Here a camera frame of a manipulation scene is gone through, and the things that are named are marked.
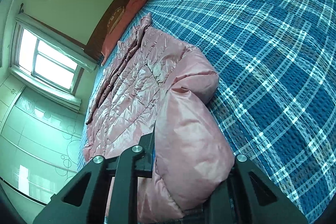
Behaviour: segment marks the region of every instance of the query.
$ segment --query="silver screw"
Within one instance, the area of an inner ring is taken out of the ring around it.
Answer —
[[[237,156],[237,160],[239,160],[239,161],[241,161],[241,162],[244,162],[244,161],[247,160],[247,157],[246,157],[245,155],[243,155],[243,154],[239,154],[239,155]]]
[[[99,164],[99,163],[101,163],[103,161],[103,159],[104,158],[102,156],[95,156],[93,158],[93,162],[96,163],[96,164]]]
[[[135,153],[139,153],[139,152],[142,151],[142,146],[140,146],[140,145],[134,145],[132,147],[132,151],[135,152]]]

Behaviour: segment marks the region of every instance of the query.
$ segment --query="window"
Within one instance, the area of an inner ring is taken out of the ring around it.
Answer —
[[[21,26],[17,27],[14,37],[13,58],[17,67],[57,89],[73,93],[81,69],[76,62]]]

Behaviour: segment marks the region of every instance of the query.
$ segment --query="triangular cutout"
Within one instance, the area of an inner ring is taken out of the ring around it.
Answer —
[[[82,204],[91,173],[86,173],[63,198],[63,202],[79,207]]]
[[[249,172],[249,175],[260,206],[266,206],[277,201],[277,197],[256,174]]]

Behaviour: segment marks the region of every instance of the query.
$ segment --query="mattress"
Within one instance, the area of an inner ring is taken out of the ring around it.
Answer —
[[[335,6],[335,0],[149,0],[121,38],[151,12],[155,28],[199,47],[220,75],[207,107],[232,150],[247,155],[309,223],[336,187]],[[117,50],[99,69],[91,99]]]

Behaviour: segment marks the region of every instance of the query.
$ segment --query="window pane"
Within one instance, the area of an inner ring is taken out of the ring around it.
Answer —
[[[77,64],[72,61],[70,58],[66,57],[64,54],[58,52],[57,50],[53,49],[45,42],[40,41],[38,46],[38,51],[42,52],[46,56],[58,61],[59,63],[66,65],[67,67],[76,70]]]
[[[58,66],[39,54],[36,57],[35,71],[49,81],[66,89],[70,89],[74,77],[72,72]]]
[[[37,37],[35,35],[23,29],[19,52],[19,65],[29,72],[32,72],[36,40]]]

